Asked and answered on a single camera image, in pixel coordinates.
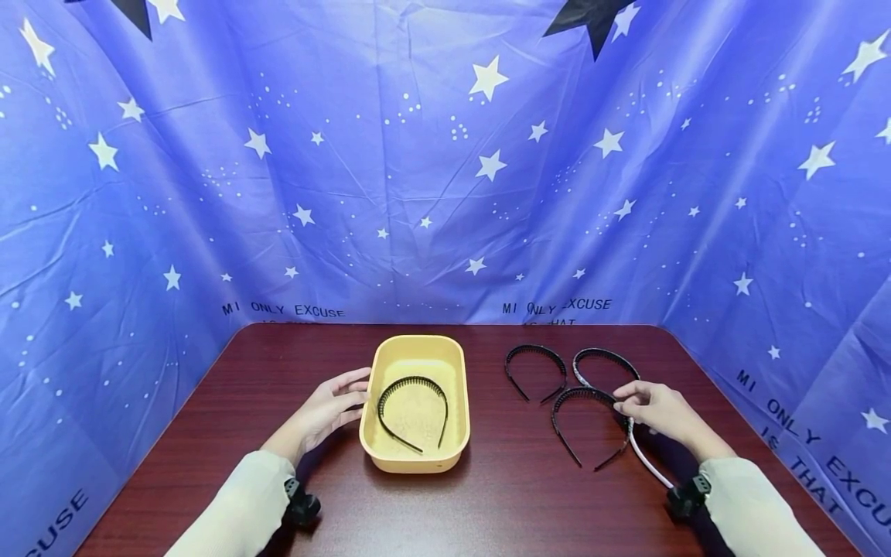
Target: tray rim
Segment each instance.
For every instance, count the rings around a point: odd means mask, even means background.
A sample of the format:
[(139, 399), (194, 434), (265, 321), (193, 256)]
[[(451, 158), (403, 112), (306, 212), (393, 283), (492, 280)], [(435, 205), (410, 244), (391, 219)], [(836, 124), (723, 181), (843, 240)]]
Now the tray rim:
[(372, 372), (368, 376), (368, 392), (371, 393), (372, 384), (374, 381), (374, 373), (378, 367), (378, 359), (380, 358), (380, 352), (390, 343), (396, 340), (405, 340), (405, 339), (438, 339), (451, 343), (456, 348), (458, 348), (458, 353), (461, 357), (461, 375), (464, 378), (463, 381), (463, 396), (464, 396), (464, 412), (463, 412), (463, 420), (467, 424), (467, 429), (464, 432), (464, 438), (461, 440), (461, 443), (458, 444), (458, 447), (452, 453), (448, 455), (439, 456), (437, 458), (417, 458), (412, 456), (406, 457), (387, 457), (382, 456), (378, 452), (376, 452), (371, 445), (369, 445), (368, 440), (365, 438), (365, 421), (369, 416), (369, 412), (372, 412), (370, 408), (373, 407), (371, 398), (369, 397), (368, 402), (365, 403), (365, 408), (362, 411), (362, 420), (359, 422), (359, 441), (362, 443), (362, 448), (375, 462), (381, 463), (441, 463), (446, 462), (450, 459), (455, 458), (460, 455), (464, 449), (467, 447), (468, 442), (470, 441), (470, 398), (468, 396), (467, 391), (467, 364), (464, 358), (464, 348), (462, 348), (461, 344), (451, 338), (446, 337), (442, 334), (398, 334), (388, 339), (385, 339), (378, 345), (377, 349), (374, 351), (374, 360), (372, 362)]

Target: hand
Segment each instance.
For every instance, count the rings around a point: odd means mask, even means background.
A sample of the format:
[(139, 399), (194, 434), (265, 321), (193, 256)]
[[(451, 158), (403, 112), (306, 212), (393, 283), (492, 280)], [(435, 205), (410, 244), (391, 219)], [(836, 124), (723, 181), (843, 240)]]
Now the hand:
[(337, 428), (362, 417), (368, 400), (368, 381), (360, 381), (372, 372), (364, 367), (327, 380), (261, 447), (290, 460), (295, 466), (302, 456), (319, 446)]
[(620, 399), (614, 406), (617, 412), (686, 446), (700, 463), (709, 458), (736, 456), (683, 395), (667, 385), (632, 381), (616, 389), (613, 396)]

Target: wrist mount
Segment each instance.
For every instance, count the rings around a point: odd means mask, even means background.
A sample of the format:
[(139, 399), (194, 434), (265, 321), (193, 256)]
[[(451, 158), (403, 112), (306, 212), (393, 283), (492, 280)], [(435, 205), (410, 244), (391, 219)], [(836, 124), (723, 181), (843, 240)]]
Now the wrist mount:
[(290, 503), (284, 511), (282, 522), (296, 528), (309, 528), (322, 510), (318, 497), (308, 494), (296, 478), (284, 482), (284, 491)]
[(675, 520), (687, 520), (696, 514), (706, 502), (706, 496), (712, 492), (712, 485), (705, 476), (693, 476), (682, 486), (674, 486), (668, 490), (668, 510)]

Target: blue fabric backdrop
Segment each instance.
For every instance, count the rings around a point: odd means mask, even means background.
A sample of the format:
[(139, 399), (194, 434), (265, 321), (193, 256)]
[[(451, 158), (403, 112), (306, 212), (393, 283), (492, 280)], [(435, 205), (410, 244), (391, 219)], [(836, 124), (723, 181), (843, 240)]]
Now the blue fabric backdrop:
[(0, 0), (0, 554), (256, 321), (666, 327), (891, 553), (891, 7), (563, 5)]

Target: right hand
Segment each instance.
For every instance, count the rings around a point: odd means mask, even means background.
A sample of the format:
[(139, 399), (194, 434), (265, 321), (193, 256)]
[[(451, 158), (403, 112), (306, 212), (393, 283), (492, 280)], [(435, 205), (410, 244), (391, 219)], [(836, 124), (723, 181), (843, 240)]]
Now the right hand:
[(682, 445), (689, 445), (708, 426), (683, 395), (661, 383), (632, 381), (613, 392), (616, 411), (645, 423)]

